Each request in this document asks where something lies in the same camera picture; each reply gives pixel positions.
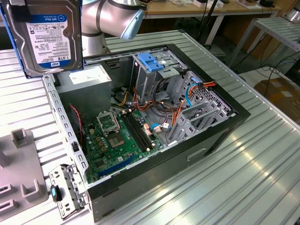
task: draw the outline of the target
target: blue plastic tab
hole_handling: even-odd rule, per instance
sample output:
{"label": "blue plastic tab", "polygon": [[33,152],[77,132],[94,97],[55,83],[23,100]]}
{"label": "blue plastic tab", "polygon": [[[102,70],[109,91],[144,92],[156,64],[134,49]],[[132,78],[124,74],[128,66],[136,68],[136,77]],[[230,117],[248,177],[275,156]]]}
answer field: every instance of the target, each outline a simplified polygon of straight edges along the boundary
{"label": "blue plastic tab", "polygon": [[150,53],[141,53],[138,54],[138,57],[150,72],[159,71],[165,68],[160,65]]}
{"label": "blue plastic tab", "polygon": [[192,79],[193,81],[195,81],[196,83],[199,83],[199,81],[198,81],[195,77],[192,76],[191,79]]}
{"label": "blue plastic tab", "polygon": [[53,196],[55,196],[55,195],[56,195],[55,188],[52,188],[52,195],[53,195]]}

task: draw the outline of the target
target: aluminum extrusion table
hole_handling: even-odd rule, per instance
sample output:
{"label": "aluminum extrusion table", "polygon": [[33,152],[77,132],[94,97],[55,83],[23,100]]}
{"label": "aluminum extrusion table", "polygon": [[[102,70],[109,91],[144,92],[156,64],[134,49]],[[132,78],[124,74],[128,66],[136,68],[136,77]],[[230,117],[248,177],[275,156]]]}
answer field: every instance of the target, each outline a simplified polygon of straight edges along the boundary
{"label": "aluminum extrusion table", "polygon": [[[244,46],[254,27],[258,27],[259,29],[261,29],[261,31],[255,38],[254,42],[249,47],[247,52],[250,52],[253,48],[255,48],[255,46],[258,44],[259,40],[265,33],[276,38],[278,41],[285,44],[287,47],[292,48],[294,51],[300,51],[300,24],[294,24],[282,17],[254,19],[248,26],[246,32],[244,33],[243,37],[232,53],[230,62],[228,64],[229,67],[231,67],[234,63],[236,57],[238,56],[240,50]],[[286,48],[284,48],[283,52],[281,52],[279,55],[283,55],[284,51],[286,51]]]}
{"label": "aluminum extrusion table", "polygon": [[[186,33],[108,38],[112,52],[176,44],[241,103],[250,118],[211,155],[99,221],[121,224],[293,224],[300,215],[300,127],[248,87]],[[0,135],[31,129],[49,190],[48,173],[68,163],[40,79],[27,80],[13,50],[0,52]],[[93,224],[88,208],[62,222],[46,202],[1,223]]]}

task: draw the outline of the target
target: ram slot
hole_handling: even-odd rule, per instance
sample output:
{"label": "ram slot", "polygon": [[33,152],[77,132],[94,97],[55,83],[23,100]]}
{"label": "ram slot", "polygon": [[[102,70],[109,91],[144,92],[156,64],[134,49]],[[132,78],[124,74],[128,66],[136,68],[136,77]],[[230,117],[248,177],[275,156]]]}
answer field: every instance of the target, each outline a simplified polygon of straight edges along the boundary
{"label": "ram slot", "polygon": [[119,164],[117,164],[117,165],[114,165],[114,166],[112,166],[112,167],[110,167],[110,168],[108,168],[108,169],[106,169],[106,170],[103,170],[102,172],[99,172],[99,173],[98,173],[98,177],[102,177],[102,176],[107,175],[107,174],[109,174],[109,173],[111,173],[111,172],[114,172],[114,171],[116,171],[116,170],[118,170],[118,169],[120,169],[120,168],[122,168],[122,167],[124,167],[124,166],[127,166],[128,164],[131,163],[131,161],[132,161],[132,159],[133,159],[134,157],[135,157],[135,156],[132,156],[132,157],[130,157],[129,159],[125,160],[124,162],[121,162],[121,163],[119,163]]}
{"label": "ram slot", "polygon": [[151,149],[152,145],[149,139],[147,138],[146,134],[140,128],[140,125],[137,123],[135,118],[132,115],[124,115],[122,119],[133,136],[134,140],[137,142],[138,146],[141,148],[142,152],[145,152],[147,148]]}

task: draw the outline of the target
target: blue connector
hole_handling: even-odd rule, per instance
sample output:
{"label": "blue connector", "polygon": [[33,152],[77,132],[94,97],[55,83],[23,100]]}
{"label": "blue connector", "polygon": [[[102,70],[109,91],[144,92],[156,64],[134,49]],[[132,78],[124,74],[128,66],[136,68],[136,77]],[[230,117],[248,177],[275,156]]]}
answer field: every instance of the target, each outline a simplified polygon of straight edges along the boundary
{"label": "blue connector", "polygon": [[141,53],[138,54],[138,57],[150,72],[159,71],[165,68],[160,65],[150,53]]}
{"label": "blue connector", "polygon": [[130,158],[128,158],[128,159],[126,159],[125,161],[123,161],[123,162],[121,162],[121,163],[119,163],[119,164],[117,164],[117,165],[114,165],[114,166],[112,166],[112,167],[110,167],[110,168],[108,168],[108,169],[106,169],[106,170],[103,170],[102,172],[99,172],[99,173],[98,173],[98,177],[102,177],[102,176],[104,176],[104,175],[107,175],[107,174],[109,174],[109,173],[111,173],[111,172],[114,172],[114,171],[116,171],[116,170],[118,170],[118,169],[120,169],[120,168],[122,168],[122,167],[124,167],[124,166],[126,166],[126,165],[128,165],[128,164],[130,164],[131,161],[132,161],[134,158],[135,158],[135,155],[132,156],[132,157],[130,157]]}
{"label": "blue connector", "polygon": [[153,130],[154,127],[157,127],[157,126],[159,126],[159,124],[158,124],[158,123],[155,123],[155,124],[153,124],[153,125],[150,127],[150,129]]}

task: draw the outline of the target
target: blue latch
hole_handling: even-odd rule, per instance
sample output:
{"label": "blue latch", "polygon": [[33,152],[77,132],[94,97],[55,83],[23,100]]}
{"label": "blue latch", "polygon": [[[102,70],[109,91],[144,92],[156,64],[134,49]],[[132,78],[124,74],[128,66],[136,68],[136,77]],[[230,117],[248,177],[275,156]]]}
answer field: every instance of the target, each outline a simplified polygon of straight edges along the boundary
{"label": "blue latch", "polygon": [[150,72],[165,68],[164,66],[160,65],[150,53],[141,53],[138,54],[138,57]]}

